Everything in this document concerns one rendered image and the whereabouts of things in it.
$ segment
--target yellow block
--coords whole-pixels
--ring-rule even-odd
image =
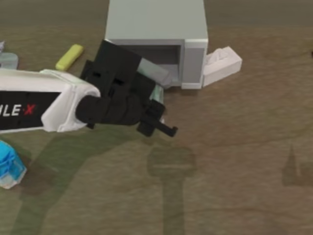
[[[56,70],[66,71],[77,60],[77,58],[83,53],[84,48],[81,45],[74,44],[65,53],[64,56],[55,65]]]

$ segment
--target white tissue box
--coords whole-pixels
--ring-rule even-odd
[[[230,47],[225,47],[220,52],[223,53],[223,57],[219,58],[215,56],[216,51],[207,55],[207,60],[212,55],[217,58],[217,61],[211,62],[211,64],[205,64],[203,69],[203,86],[212,84],[225,77],[228,77],[234,73],[237,73],[241,69],[242,58]]]

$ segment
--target blue object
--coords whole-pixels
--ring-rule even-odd
[[[0,181],[8,174],[13,180],[18,180],[25,169],[15,149],[6,142],[0,141]]]

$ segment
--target plastic container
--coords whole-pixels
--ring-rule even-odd
[[[0,187],[10,189],[19,184],[26,171],[15,149],[0,141]]]

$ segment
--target robotic arm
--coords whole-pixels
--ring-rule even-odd
[[[102,41],[80,78],[54,70],[0,69],[0,133],[139,123],[137,130],[145,136],[158,129],[173,137],[177,128],[159,121],[165,107],[150,100],[156,82],[137,72],[141,59]]]

